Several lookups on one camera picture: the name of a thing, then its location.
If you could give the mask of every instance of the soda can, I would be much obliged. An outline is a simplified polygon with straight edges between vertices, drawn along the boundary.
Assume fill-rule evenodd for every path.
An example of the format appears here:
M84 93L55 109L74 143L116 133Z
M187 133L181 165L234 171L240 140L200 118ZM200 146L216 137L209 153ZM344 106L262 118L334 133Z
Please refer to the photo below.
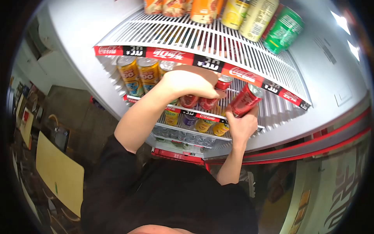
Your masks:
M163 0L162 14L168 17L181 17L186 13L185 0Z
M192 3L193 3L193 0L186 0L186 2L184 3L184 8L186 9L187 14L191 13Z
M179 98L179 103L185 108L194 108L197 105L199 97L195 95L185 95Z
M258 42L274 15L279 0L252 0L239 33L250 41Z
M196 123L196 130L201 133L208 131L209 127L212 126L215 122L207 119L199 119Z
M120 56L117 68L131 96L141 97L144 94L137 63L134 56Z
M221 23L238 30L245 18L248 6L249 0L228 0L222 14Z
M162 0L144 0L144 13L147 15L155 15L161 12Z
M216 15L217 0L194 0L191 20L200 24L211 24Z
M279 54L280 51L288 49L303 28L302 18L285 6L263 44L271 53Z
M217 84L215 85L215 89L225 91L231 85L232 81L232 77L221 75L221 77L218 79ZM216 107L218 101L219 98L209 99L201 97L199 98L199 105L205 110L211 110Z
M275 13L274 13L272 19L270 20L270 22L269 22L269 24L267 25L267 27L266 27L264 33L263 33L262 36L261 36L263 39L266 39L266 36L269 34L270 30L273 29L273 26L274 26L274 24L275 24L275 21L278 19L278 16L279 16L280 12L282 11L283 7L284 7L284 5L281 4L281 3L278 5L277 10L275 11Z
M137 64L144 92L148 93L159 81L159 61L155 58L138 57Z
M223 134L225 134L229 129L230 129L229 124L218 123L218 124L214 125L213 133L214 133L214 135L220 137Z
M171 111L171 110L164 110L165 113L165 122L170 125L174 126L178 122L178 113Z
M234 117L241 118L247 114L263 97L262 88L249 83L245 85L230 103Z

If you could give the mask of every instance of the orange can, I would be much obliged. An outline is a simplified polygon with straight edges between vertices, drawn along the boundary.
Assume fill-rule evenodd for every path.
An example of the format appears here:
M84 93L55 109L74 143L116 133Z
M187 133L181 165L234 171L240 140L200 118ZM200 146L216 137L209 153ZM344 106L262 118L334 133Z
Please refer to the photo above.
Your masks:
M217 0L194 0L191 20L200 24L211 24L216 16Z
M144 12L147 15L160 14L162 12L162 0L144 0Z
M168 17L181 17L186 13L185 0L163 0L162 14Z
M186 3L184 4L184 8L186 9L187 14L191 13L192 3L193 3L193 0L186 0Z

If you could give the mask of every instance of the can lid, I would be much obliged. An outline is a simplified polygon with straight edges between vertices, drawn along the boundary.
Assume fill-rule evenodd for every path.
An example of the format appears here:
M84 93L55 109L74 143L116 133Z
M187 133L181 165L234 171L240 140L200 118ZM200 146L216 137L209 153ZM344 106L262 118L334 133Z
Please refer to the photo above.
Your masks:
M157 63L159 60L155 58L138 57L137 64L141 67L149 67Z
M118 66L126 66L134 62L135 56L119 56L117 59L117 65Z
M173 61L160 61L160 68L164 71L171 71L173 70L174 66L176 65L176 62Z
M231 82L233 80L232 77L229 77L229 76L226 76L226 75L221 75L221 77L218 79L222 82L225 82L225 83L228 83L228 82Z
M248 83L248 87L249 87L249 90L256 97L258 97L258 98L263 98L264 97L264 91L262 90L262 88L259 88L259 87L255 86L255 85L250 84L250 83Z

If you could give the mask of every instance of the wooden table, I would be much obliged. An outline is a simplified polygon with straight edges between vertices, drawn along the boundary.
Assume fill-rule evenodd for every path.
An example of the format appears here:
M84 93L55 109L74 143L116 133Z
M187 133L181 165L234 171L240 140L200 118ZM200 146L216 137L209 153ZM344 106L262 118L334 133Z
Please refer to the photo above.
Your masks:
M26 107L25 107L25 112L28 112L28 119L26 123L23 123L23 121L21 121L19 131L21 132L22 138L24 142L26 143L28 149L31 149L31 128L33 126L34 115Z
M36 149L36 170L53 194L80 217L84 169L62 153L42 132Z

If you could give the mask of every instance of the yellow juice can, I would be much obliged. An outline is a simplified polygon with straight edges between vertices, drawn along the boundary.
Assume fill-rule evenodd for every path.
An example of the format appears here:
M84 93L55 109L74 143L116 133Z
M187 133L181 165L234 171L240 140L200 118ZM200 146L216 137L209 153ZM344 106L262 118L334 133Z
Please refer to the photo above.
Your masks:
M222 14L222 24L238 30L245 18L248 5L249 0L228 0Z
M168 125L174 126L177 124L179 113L171 111L171 110L164 110L164 114L165 114L165 122Z
M144 92L148 93L160 81L159 61L155 58L138 57L137 64Z
M120 56L117 59L117 69L121 74L126 88L131 96L140 97L144 94L139 71L134 56Z
M212 126L215 122L207 119L199 119L196 123L196 130L201 133L208 131L209 127Z
M229 129L230 129L229 124L218 123L218 124L214 125L213 133L214 133L214 135L220 137L223 134L225 134Z

